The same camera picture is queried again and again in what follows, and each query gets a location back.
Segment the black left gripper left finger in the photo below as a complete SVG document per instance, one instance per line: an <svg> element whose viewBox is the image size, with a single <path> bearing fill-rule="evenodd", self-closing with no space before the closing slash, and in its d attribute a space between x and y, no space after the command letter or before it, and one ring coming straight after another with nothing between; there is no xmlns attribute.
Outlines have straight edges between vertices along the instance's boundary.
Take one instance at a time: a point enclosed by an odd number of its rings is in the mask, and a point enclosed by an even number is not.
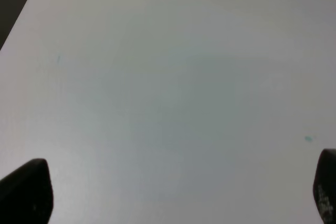
<svg viewBox="0 0 336 224"><path fill-rule="evenodd" d="M54 207L48 163L35 158L1 179L1 223L49 223Z"/></svg>

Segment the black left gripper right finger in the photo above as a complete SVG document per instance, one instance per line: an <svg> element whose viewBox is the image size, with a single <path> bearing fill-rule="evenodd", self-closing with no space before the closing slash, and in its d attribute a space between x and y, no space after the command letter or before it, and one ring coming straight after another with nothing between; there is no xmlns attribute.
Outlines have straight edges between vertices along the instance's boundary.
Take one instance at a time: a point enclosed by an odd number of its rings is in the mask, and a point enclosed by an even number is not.
<svg viewBox="0 0 336 224"><path fill-rule="evenodd" d="M313 182L313 197L323 223L335 224L335 149L321 152Z"/></svg>

